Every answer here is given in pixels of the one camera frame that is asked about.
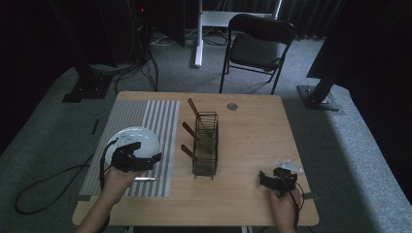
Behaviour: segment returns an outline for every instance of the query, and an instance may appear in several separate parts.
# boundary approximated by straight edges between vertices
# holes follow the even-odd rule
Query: hand
[[[124,173],[115,167],[110,167],[109,173],[105,176],[105,184],[100,198],[104,199],[107,204],[117,204],[133,180],[141,177],[143,173],[144,172]]]
[[[287,192],[283,197],[280,197],[280,192],[272,189],[268,189],[270,204],[275,217],[276,224],[279,231],[282,233],[295,232],[294,230],[294,218],[296,208],[291,195]],[[300,207],[300,194],[299,190],[295,188],[291,191],[297,206]]]
[[[99,230],[109,216],[113,206],[121,200],[124,192],[133,180],[136,177],[142,176],[143,173],[144,172],[124,173],[115,167],[109,168],[109,173],[105,177],[105,184],[100,196],[76,232],[96,232]]]

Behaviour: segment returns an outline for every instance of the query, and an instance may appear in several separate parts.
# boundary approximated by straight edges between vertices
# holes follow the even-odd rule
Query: striped mat
[[[179,107],[179,101],[116,100],[79,195],[99,195],[99,160],[110,138],[124,128],[143,126],[157,135],[162,155],[154,169],[143,176],[158,178],[158,181],[134,182],[124,196],[168,196]]]

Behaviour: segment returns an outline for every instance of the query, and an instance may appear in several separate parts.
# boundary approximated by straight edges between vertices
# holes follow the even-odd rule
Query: black backdrop
[[[349,89],[409,202],[412,200],[411,41],[410,1],[347,0],[308,74],[324,79],[330,72],[327,67],[339,67],[336,83]]]

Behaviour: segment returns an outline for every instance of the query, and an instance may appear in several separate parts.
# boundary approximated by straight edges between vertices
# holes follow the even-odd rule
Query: black wire basket
[[[193,153],[197,159],[192,161],[192,172],[196,176],[214,178],[218,169],[219,123],[216,112],[199,112],[195,133],[200,138],[194,140]]]

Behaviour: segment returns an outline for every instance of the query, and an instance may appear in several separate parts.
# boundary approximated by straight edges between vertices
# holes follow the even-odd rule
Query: gray mat
[[[219,42],[222,38],[209,39]],[[188,42],[186,48],[176,44],[151,47],[159,71],[158,90],[217,93],[224,47],[206,44],[203,65],[194,68],[195,46],[192,41]],[[322,41],[294,41],[275,91],[284,101],[315,196],[321,220],[311,229],[317,233],[410,232],[412,208],[352,102],[350,93],[339,86],[334,86],[331,91],[345,115],[306,110],[300,100],[296,86],[316,85],[318,82],[306,79],[306,74],[321,46]],[[150,68],[145,68],[144,72],[154,76],[154,64],[151,62]],[[232,70],[226,77],[223,92],[268,94],[272,85],[265,83],[267,78]],[[97,148],[104,122],[116,98],[115,83],[112,83],[105,99],[62,104],[64,94],[70,92],[76,80],[77,74],[73,69],[56,80],[31,119],[0,157],[1,232],[72,232],[76,229],[71,217],[86,170],[46,211],[23,216],[13,208],[17,194],[25,186],[83,163]],[[153,90],[141,72],[122,76],[118,89]],[[97,120],[100,123],[93,130]],[[33,210],[47,203],[70,180],[69,175],[62,175],[31,190],[23,196],[21,206]],[[254,227],[254,230],[276,232],[274,227]],[[110,227],[108,232],[123,232],[123,228]],[[299,227],[298,232],[311,231]]]

